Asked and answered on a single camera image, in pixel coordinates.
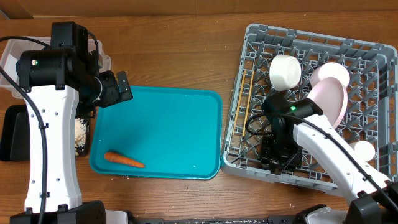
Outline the orange carrot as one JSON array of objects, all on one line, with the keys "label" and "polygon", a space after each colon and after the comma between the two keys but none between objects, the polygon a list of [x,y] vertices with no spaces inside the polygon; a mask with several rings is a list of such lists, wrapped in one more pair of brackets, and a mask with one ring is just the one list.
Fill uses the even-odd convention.
[{"label": "orange carrot", "polygon": [[133,166],[133,167],[138,167],[138,168],[145,168],[145,165],[137,160],[131,159],[129,157],[126,157],[124,155],[118,154],[117,152],[107,152],[104,155],[104,158],[107,161],[110,162],[115,162],[118,164],[124,164],[127,166]]}]

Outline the white plate with food scraps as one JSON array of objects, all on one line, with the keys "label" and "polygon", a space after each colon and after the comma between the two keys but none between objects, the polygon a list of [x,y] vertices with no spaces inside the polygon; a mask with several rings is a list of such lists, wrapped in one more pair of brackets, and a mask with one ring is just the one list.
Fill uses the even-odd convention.
[{"label": "white plate with food scraps", "polygon": [[322,109],[332,127],[337,128],[348,104],[348,94],[341,82],[337,78],[325,78],[312,88],[307,97]]}]

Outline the white bowl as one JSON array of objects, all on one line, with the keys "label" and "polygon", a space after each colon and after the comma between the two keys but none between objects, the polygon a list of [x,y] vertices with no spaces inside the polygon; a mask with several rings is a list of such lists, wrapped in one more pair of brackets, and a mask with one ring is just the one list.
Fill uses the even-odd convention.
[{"label": "white bowl", "polygon": [[349,85],[349,71],[336,62],[328,62],[315,69],[310,77],[310,84],[314,87],[318,82],[330,77],[338,79],[345,88]]},{"label": "white bowl", "polygon": [[293,56],[276,55],[269,68],[269,79],[276,91],[294,88],[301,79],[300,62]]}]

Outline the white cup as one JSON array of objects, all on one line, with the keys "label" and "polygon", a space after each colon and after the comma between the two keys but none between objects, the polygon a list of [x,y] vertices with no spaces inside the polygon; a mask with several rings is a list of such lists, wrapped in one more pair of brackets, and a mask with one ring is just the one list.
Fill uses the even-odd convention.
[{"label": "white cup", "polygon": [[376,150],[370,142],[357,141],[349,145],[355,153],[366,162],[372,160],[376,154]]}]

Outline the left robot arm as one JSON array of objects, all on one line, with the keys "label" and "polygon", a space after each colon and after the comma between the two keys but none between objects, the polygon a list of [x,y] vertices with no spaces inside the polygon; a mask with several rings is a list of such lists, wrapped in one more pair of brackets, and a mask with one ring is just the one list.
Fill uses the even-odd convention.
[{"label": "left robot arm", "polygon": [[14,88],[27,105],[30,182],[24,212],[11,223],[134,223],[130,211],[84,202],[75,164],[75,119],[133,95],[126,72],[100,71],[93,34],[74,22],[55,22],[49,44],[23,52]]}]

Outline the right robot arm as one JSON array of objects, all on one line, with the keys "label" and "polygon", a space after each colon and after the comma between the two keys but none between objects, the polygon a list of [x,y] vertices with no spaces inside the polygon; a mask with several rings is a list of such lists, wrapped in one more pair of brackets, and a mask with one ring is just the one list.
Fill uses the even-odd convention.
[{"label": "right robot arm", "polygon": [[361,159],[311,99],[288,103],[277,94],[261,109],[271,123],[275,154],[308,151],[349,205],[346,212],[317,205],[298,213],[295,223],[397,223],[397,184]]}]

